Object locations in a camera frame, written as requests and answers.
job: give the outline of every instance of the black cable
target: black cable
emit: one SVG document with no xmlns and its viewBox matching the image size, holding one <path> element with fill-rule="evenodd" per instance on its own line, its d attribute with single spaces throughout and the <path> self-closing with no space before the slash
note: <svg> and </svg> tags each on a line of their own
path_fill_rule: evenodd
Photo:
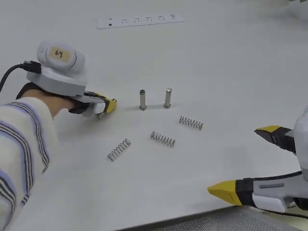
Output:
<svg viewBox="0 0 308 231">
<path fill-rule="evenodd" d="M 36 73 L 36 74 L 40 74 L 41 71 L 42 71 L 41 64 L 38 63 L 38 62 L 34 62 L 34 61 L 30 61 L 30 62 L 25 61 L 23 64 L 18 64 L 18 65 L 12 66 L 9 70 L 7 70 L 5 72 L 4 76 L 2 77 L 2 79 L 0 81 L 0 92 L 2 91 L 2 88 L 5 84 L 5 81 L 7 80 L 10 73 L 12 73 L 14 70 L 16 70 L 18 68 L 21 68 L 25 71 L 33 72 L 33 73 Z"/>
<path fill-rule="evenodd" d="M 280 213 L 280 212 L 274 212 L 274 211 L 269 211 L 269 210 L 265 210 L 265 209 L 263 209 L 263 211 L 267 211 L 267 212 L 270 212 L 270 213 L 275 213 L 275 214 L 278 214 L 278 215 L 288 216 L 288 217 L 296 217 L 296 218 L 308 219 L 308 216 L 301 215 L 301 214 L 295 214 L 295 213 Z"/>
<path fill-rule="evenodd" d="M 22 64 L 18 64 L 18 65 L 12 66 L 9 70 L 7 70 L 5 72 L 5 74 L 3 75 L 3 77 L 2 77 L 2 79 L 0 81 L 0 92 L 2 91 L 4 83 L 5 83 L 6 79 L 8 78 L 8 76 L 10 75 L 10 73 L 12 73 L 14 70 L 16 70 L 18 68 L 22 68 L 22 67 L 23 67 Z"/>
</svg>

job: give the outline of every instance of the power strip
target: power strip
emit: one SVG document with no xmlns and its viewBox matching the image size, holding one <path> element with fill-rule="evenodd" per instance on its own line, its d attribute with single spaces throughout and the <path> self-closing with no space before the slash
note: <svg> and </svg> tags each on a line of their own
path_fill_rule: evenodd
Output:
<svg viewBox="0 0 308 231">
<path fill-rule="evenodd" d="M 147 26 L 165 23 L 184 22 L 184 18 L 176 13 L 148 14 L 132 17 L 106 17 L 96 19 L 97 29 L 117 28 L 126 26 Z"/>
</svg>

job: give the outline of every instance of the sleeve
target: sleeve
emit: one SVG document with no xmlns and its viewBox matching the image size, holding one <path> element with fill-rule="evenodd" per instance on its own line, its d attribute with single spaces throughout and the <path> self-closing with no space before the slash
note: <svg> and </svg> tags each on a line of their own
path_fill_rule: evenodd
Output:
<svg viewBox="0 0 308 231">
<path fill-rule="evenodd" d="M 27 203 L 57 144 L 47 105 L 22 98 L 0 106 L 0 231 Z"/>
</svg>

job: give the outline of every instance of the cylindrical pin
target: cylindrical pin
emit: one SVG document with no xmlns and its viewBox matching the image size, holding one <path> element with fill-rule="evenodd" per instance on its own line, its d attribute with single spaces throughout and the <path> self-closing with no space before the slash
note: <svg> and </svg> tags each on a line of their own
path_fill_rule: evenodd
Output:
<svg viewBox="0 0 308 231">
<path fill-rule="evenodd" d="M 172 89 L 167 88 L 166 90 L 166 98 L 165 98 L 165 103 L 164 103 L 164 108 L 169 109 L 171 107 L 170 100 L 171 100 L 171 93 Z"/>
<path fill-rule="evenodd" d="M 139 109 L 142 111 L 146 110 L 146 105 L 145 105 L 145 90 L 140 90 L 140 106 Z"/>
</svg>

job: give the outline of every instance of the metal spring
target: metal spring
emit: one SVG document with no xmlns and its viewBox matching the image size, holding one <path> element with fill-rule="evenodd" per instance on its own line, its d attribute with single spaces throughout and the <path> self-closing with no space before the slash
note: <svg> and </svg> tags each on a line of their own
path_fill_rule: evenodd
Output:
<svg viewBox="0 0 308 231">
<path fill-rule="evenodd" d="M 171 138 L 169 138 L 167 136 L 158 134 L 155 131 L 151 132 L 151 139 L 153 139 L 153 140 L 155 140 L 157 142 L 160 142 L 162 144 L 168 145 L 170 147 L 173 147 L 174 144 L 175 144 L 175 140 L 174 139 L 171 139 Z"/>
<path fill-rule="evenodd" d="M 129 146 L 131 145 L 130 140 L 125 139 L 123 140 L 115 149 L 113 149 L 109 154 L 108 154 L 108 158 L 111 161 L 114 161 L 118 156 L 120 156 L 122 154 L 122 152 L 124 152 L 125 149 L 127 149 Z"/>
<path fill-rule="evenodd" d="M 196 120 L 189 119 L 189 118 L 184 117 L 184 116 L 180 117 L 179 123 L 185 124 L 185 125 L 190 126 L 192 128 L 197 128 L 199 130 L 201 130 L 202 127 L 203 127 L 203 123 L 200 123 L 199 121 L 196 121 Z"/>
</svg>

